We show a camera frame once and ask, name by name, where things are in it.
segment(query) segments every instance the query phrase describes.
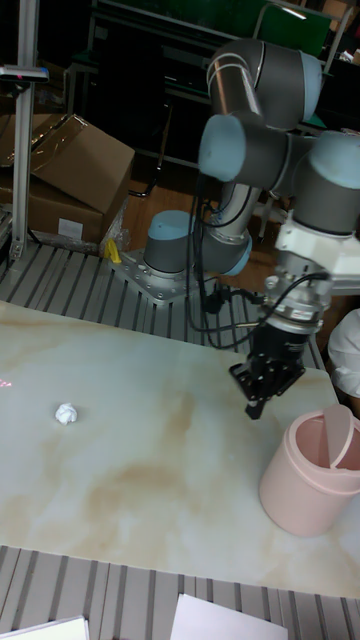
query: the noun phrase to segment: white crumpled paper ball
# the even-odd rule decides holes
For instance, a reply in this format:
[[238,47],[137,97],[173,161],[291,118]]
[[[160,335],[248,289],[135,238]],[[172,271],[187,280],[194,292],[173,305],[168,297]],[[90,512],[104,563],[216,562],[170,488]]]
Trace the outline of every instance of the white crumpled paper ball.
[[55,413],[55,418],[61,424],[69,424],[69,422],[76,422],[77,411],[72,404],[61,404]]

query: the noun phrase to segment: marble table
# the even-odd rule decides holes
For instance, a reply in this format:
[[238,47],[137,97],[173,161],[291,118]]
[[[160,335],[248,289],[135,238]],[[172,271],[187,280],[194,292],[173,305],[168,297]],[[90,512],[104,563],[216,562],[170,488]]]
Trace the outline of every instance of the marble table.
[[[335,401],[307,370],[252,422],[239,355],[0,303],[0,544],[360,596],[359,500],[299,539],[257,487],[284,429]],[[54,420],[72,402],[75,424]]]

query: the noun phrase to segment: white cloth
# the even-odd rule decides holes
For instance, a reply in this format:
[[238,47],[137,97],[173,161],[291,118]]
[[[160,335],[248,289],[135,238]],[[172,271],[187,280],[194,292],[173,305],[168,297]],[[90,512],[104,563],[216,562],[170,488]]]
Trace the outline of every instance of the white cloth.
[[333,384],[360,398],[360,309],[350,311],[334,329],[328,349],[334,366]]

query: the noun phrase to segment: floor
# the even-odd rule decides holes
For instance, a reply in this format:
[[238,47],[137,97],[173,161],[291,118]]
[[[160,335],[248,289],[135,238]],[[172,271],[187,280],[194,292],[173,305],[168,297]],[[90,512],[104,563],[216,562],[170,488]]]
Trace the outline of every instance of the floor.
[[[131,189],[143,190],[150,182],[155,170],[156,160],[137,156],[133,169]],[[145,246],[147,231],[151,220],[160,211],[181,209],[190,211],[195,191],[197,171],[181,165],[164,163],[163,172],[158,185],[148,198],[130,196],[125,213],[124,228],[130,232],[129,249],[140,249]],[[209,195],[214,200],[220,197],[220,187],[216,183],[209,185]],[[276,265],[275,240],[278,225],[269,223],[262,244],[257,243],[260,228],[259,218],[253,217],[249,226],[253,238],[253,251],[249,262],[236,277],[226,281],[233,286],[244,287],[252,291],[262,291],[264,280],[274,272]],[[331,331],[352,309],[359,306],[357,297],[334,297],[330,309],[324,315],[324,326],[317,334],[316,341],[322,352],[328,342]]]

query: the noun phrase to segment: light blue joint cap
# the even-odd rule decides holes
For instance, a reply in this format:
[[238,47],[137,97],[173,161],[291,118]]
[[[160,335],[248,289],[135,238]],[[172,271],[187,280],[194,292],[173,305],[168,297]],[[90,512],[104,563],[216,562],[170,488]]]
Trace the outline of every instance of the light blue joint cap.
[[252,238],[251,238],[251,236],[249,236],[248,243],[246,245],[246,249],[245,249],[244,253],[242,254],[239,262],[237,262],[236,265],[232,269],[230,269],[230,271],[227,271],[223,275],[224,276],[237,276],[237,274],[240,273],[240,271],[243,270],[243,268],[245,267],[247,261],[249,260],[251,249],[252,249]]
[[152,240],[179,240],[188,234],[189,214],[185,211],[161,211],[153,217],[148,232]]
[[212,116],[206,123],[199,151],[199,169],[206,176],[230,182],[244,164],[246,137],[235,116]]
[[308,53],[300,51],[301,61],[304,69],[304,116],[303,119],[310,120],[314,114],[319,100],[322,82],[321,64],[317,58]]
[[360,138],[326,131],[310,153],[310,163],[323,178],[347,189],[360,189]]

